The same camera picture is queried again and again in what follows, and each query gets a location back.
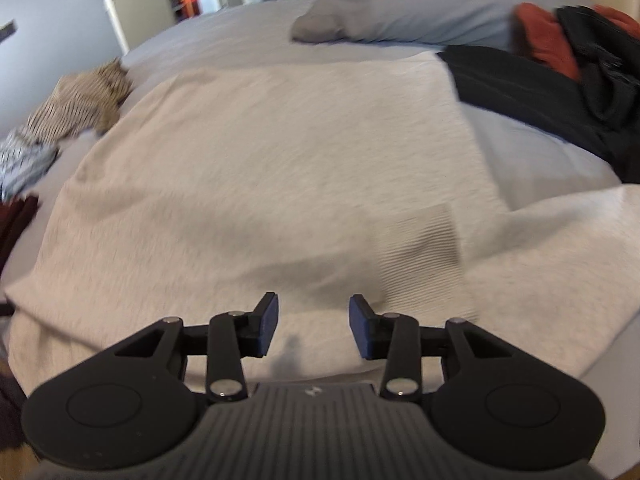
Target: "gray pillow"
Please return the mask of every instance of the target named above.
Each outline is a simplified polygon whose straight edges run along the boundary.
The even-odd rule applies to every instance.
[[[590,0],[316,0],[292,28],[294,40],[418,41],[516,50],[513,8],[591,6]]]

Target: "beige blanket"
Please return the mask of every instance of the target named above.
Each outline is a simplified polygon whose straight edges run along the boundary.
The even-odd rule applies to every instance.
[[[355,374],[356,292],[423,324],[479,323],[573,374],[640,304],[634,187],[509,213],[433,54],[185,73],[63,188],[10,363],[37,384],[160,317],[280,295],[250,380]],[[192,370],[202,378],[202,361]]]

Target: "wooden floor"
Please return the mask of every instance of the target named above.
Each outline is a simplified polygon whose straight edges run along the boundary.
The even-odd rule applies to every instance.
[[[15,451],[0,453],[0,480],[20,480],[38,465],[38,461],[28,446]],[[640,480],[640,464],[623,474],[618,480]]]
[[[618,480],[640,480],[640,464],[631,471],[623,474]]]

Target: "black jacket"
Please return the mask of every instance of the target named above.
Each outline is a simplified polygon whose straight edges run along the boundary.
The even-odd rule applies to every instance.
[[[501,50],[449,46],[440,57],[460,100],[562,137],[640,184],[640,41],[587,7],[557,14],[581,82]]]

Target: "black circular pad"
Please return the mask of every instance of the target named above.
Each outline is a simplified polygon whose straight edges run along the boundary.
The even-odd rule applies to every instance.
[[[88,360],[43,384],[22,412],[39,455],[74,469],[147,462],[179,444],[197,419],[191,391],[145,358]]]
[[[91,428],[110,428],[131,420],[142,407],[136,390],[119,384],[96,384],[79,390],[66,406],[78,424]]]
[[[516,471],[588,460],[604,428],[591,390],[531,357],[473,360],[433,394],[430,419],[462,453]]]
[[[508,426],[537,428],[556,418],[560,403],[555,395],[540,386],[508,384],[487,395],[486,408]]]

